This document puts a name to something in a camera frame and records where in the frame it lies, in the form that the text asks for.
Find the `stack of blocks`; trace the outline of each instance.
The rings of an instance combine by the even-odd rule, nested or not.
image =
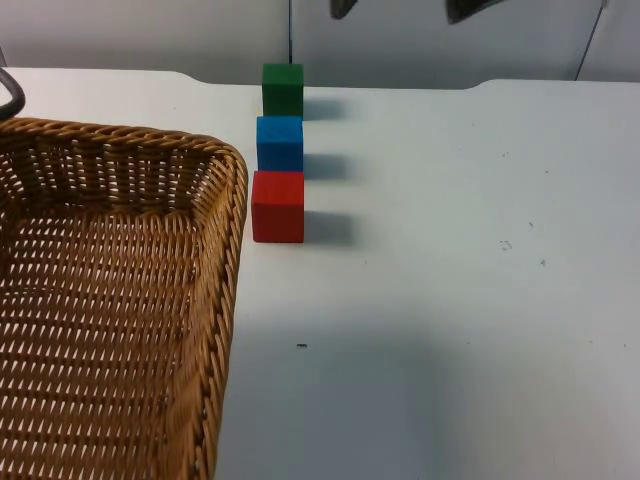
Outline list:
[[[264,66],[251,196],[255,242],[304,241],[303,85],[302,65]]]

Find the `blue cube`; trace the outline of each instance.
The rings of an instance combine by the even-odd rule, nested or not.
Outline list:
[[[258,117],[258,170],[302,172],[302,117]]]

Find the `green block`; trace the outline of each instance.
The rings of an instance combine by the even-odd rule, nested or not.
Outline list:
[[[262,111],[267,116],[302,117],[304,71],[302,65],[264,65],[262,72]]]

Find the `wicker basket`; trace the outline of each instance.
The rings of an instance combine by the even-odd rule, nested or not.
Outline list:
[[[0,476],[210,479],[247,173],[210,137],[0,123]]]

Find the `red block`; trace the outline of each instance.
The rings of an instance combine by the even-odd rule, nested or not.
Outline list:
[[[304,174],[254,172],[251,194],[253,241],[304,241]]]

